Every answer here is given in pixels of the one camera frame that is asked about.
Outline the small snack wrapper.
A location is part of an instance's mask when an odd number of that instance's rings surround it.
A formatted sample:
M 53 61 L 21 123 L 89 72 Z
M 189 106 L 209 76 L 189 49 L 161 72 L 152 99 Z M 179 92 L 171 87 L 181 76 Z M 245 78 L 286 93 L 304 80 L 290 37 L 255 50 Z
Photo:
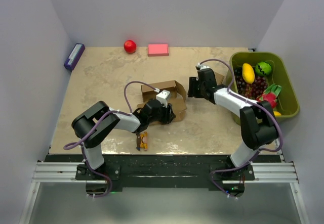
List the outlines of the small snack wrapper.
M 136 138 L 136 149 L 138 151 L 140 151 L 141 149 L 147 151 L 148 149 L 148 143 L 147 143 L 147 137 L 148 137 L 148 134 L 146 131 L 144 132 L 141 132 L 141 133 L 138 133 L 136 134 L 137 138 Z

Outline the large brown cardboard box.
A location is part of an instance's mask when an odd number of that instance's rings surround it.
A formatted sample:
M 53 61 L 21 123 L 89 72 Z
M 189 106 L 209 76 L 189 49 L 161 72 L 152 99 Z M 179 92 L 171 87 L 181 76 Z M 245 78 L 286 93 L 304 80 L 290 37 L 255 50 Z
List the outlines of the large brown cardboard box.
M 142 108 L 150 99 L 163 99 L 172 105 L 175 119 L 172 122 L 182 121 L 186 115 L 186 90 L 182 84 L 175 80 L 163 81 L 150 84 L 153 88 L 159 89 L 156 92 L 147 85 L 141 85 L 141 93 L 143 103 L 138 104 L 138 108 Z

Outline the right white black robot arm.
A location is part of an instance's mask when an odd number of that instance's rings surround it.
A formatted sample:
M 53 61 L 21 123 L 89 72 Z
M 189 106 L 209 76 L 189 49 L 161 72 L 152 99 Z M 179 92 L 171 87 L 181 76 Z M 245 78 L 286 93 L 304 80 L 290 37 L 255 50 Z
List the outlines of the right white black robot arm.
M 249 100 L 216 82 L 213 70 L 208 66 L 196 66 L 197 77 L 189 78 L 188 97 L 204 98 L 226 108 L 240 119 L 242 143 L 230 155 L 225 173 L 231 180 L 243 175 L 246 165 L 261 151 L 275 152 L 264 148 L 275 140 L 282 146 L 282 132 L 268 101 Z

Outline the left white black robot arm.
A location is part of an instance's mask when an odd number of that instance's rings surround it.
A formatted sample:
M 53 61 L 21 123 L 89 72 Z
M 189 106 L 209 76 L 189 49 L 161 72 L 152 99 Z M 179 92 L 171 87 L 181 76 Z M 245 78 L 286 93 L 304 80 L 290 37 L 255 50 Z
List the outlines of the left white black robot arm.
M 172 104 L 163 104 L 157 99 L 150 99 L 143 107 L 129 114 L 99 101 L 75 118 L 71 126 L 83 145 L 85 159 L 89 164 L 87 174 L 99 180 L 105 174 L 101 143 L 112 130 L 126 130 L 138 135 L 151 123 L 169 124 L 175 118 Z

